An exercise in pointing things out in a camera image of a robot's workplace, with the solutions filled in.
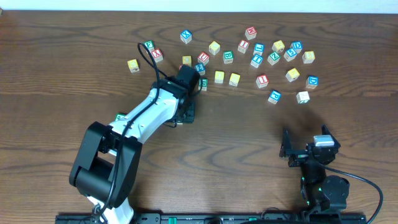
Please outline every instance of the wood grain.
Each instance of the wood grain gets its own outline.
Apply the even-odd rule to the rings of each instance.
[[[286,45],[301,40],[316,60],[283,58],[250,66],[252,46],[237,51],[244,30],[249,42]],[[4,11],[0,17],[0,223],[53,223],[59,213],[90,212],[91,204],[69,185],[68,175],[85,129],[109,123],[148,94],[154,72],[137,42],[154,40],[164,53],[158,66],[177,73],[183,55],[194,62],[216,40],[233,50],[206,66],[208,91],[197,98],[193,124],[161,127],[143,148],[130,203],[163,212],[261,212],[305,206],[299,169],[278,157],[282,127],[304,147],[325,123],[342,147],[332,167],[377,183],[384,192],[375,223],[394,223],[398,207],[398,17],[361,14],[239,14],[175,12]],[[185,45],[179,33],[189,29]],[[127,61],[141,71],[131,74]],[[287,70],[299,79],[289,83]],[[215,70],[226,72],[214,84]],[[231,72],[241,75],[228,86]],[[255,77],[270,84],[259,90]],[[295,94],[308,75],[320,77],[307,105]],[[277,105],[271,90],[282,93]],[[376,209],[377,192],[350,179],[347,211]]]

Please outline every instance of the white wall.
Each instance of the white wall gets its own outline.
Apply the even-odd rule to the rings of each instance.
[[[398,0],[0,0],[22,10],[398,13]]]

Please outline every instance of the block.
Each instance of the block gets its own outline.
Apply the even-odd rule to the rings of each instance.
[[[259,77],[257,77],[256,83],[259,88],[266,87],[268,85],[267,75],[260,75]]]
[[[303,62],[304,63],[312,63],[315,60],[315,54],[311,52],[304,52],[303,54]]]
[[[238,83],[239,83],[239,79],[240,79],[240,78],[241,78],[240,75],[235,74],[235,73],[232,73],[232,74],[231,74],[231,78],[229,79],[229,84],[230,84],[231,86],[238,86]]]
[[[249,48],[249,42],[241,40],[241,42],[238,45],[238,52],[246,53],[246,51]]]
[[[232,50],[225,51],[224,52],[224,63],[232,63],[234,60],[234,53]]]
[[[155,59],[155,62],[159,62],[163,60],[163,54],[159,49],[155,49],[153,52],[151,52],[153,58]]]
[[[122,113],[118,113],[115,117],[114,117],[114,121],[119,121],[120,119],[124,118],[126,114],[122,114]]]
[[[249,27],[246,29],[246,32],[244,33],[244,35],[246,36],[246,38],[248,40],[254,39],[254,38],[256,38],[257,30],[254,27]]]
[[[285,54],[284,54],[284,58],[286,59],[286,61],[291,61],[293,59],[295,59],[297,56],[296,51],[294,51],[293,49],[288,49],[286,50]]]
[[[202,63],[195,65],[195,70],[200,74],[204,75],[206,73],[206,68]]]
[[[192,57],[191,56],[182,56],[182,64],[192,67]]]
[[[130,61],[127,62],[127,64],[129,65],[131,73],[139,71],[139,66],[138,66],[137,59],[130,60]]]
[[[318,86],[318,77],[310,75],[305,82],[306,88],[315,89]]]
[[[209,45],[209,52],[212,53],[213,55],[216,55],[221,49],[221,45],[215,41],[213,41]]]
[[[300,74],[297,71],[297,69],[295,69],[295,68],[289,70],[286,73],[286,78],[288,79],[289,82],[292,82],[292,81],[296,80],[299,76],[300,76]]]
[[[189,32],[189,30],[184,30],[184,31],[182,31],[180,38],[181,38],[182,42],[187,44],[192,40],[192,33]]]
[[[275,65],[280,59],[280,56],[277,52],[273,52],[268,56],[267,61],[271,64],[271,65]]]
[[[272,50],[279,53],[282,53],[285,49],[285,45],[281,40],[278,40],[272,45]]]
[[[214,82],[223,84],[223,82],[224,82],[224,72],[216,71],[216,75],[214,77]]]
[[[265,47],[266,46],[264,44],[259,44],[259,43],[254,44],[253,55],[258,54],[258,55],[262,56],[262,53],[264,52]]]
[[[307,91],[300,92],[296,95],[298,103],[306,103],[310,100],[310,96]]]
[[[280,94],[278,91],[273,90],[271,92],[271,95],[268,98],[268,102],[276,104],[278,103],[278,101],[280,100],[280,97],[282,96],[282,94]]]
[[[303,49],[303,45],[301,44],[300,41],[295,41],[290,45],[290,48],[296,51],[296,53],[300,53],[301,50]]]
[[[202,63],[203,65],[206,65],[209,63],[210,56],[204,52],[200,53],[198,57],[198,63]]]
[[[253,58],[251,59],[250,65],[253,66],[254,68],[258,68],[263,60],[263,57],[260,55],[254,55]]]
[[[202,90],[202,91],[207,91],[208,83],[209,83],[209,81],[208,81],[207,78],[201,78],[201,79],[199,79],[198,90],[200,90],[200,85],[202,85],[201,90]]]
[[[155,50],[155,45],[154,42],[152,40],[148,40],[144,42],[145,47],[148,48],[149,52],[152,52]]]

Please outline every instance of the tabletop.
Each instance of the tabletop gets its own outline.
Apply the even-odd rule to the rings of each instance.
[[[238,52],[247,27],[257,29],[249,50]],[[190,43],[181,31],[193,34]],[[149,93],[153,69],[137,43],[153,40],[164,55],[158,66],[176,75],[182,56],[193,64],[212,41],[232,50],[233,63],[210,55],[207,91],[196,98],[195,122],[161,126],[144,144],[135,208],[172,213],[262,212],[268,207],[297,210],[300,169],[279,158],[282,130],[305,147],[326,124],[341,144],[329,166],[363,176],[384,192],[375,223],[392,223],[398,207],[398,17],[371,14],[181,13],[3,11],[0,17],[0,223],[52,223],[59,213],[90,212],[91,203],[68,183],[86,128],[108,124],[130,112]],[[253,45],[296,40],[315,52],[271,66],[250,66]],[[127,61],[138,59],[131,73]],[[300,72],[290,83],[285,74]],[[214,83],[216,70],[224,83]],[[237,87],[231,73],[240,74]],[[259,89],[256,77],[266,74]],[[310,101],[309,75],[319,86]],[[282,93],[273,105],[272,90]],[[347,212],[376,209],[379,195],[350,179]]]

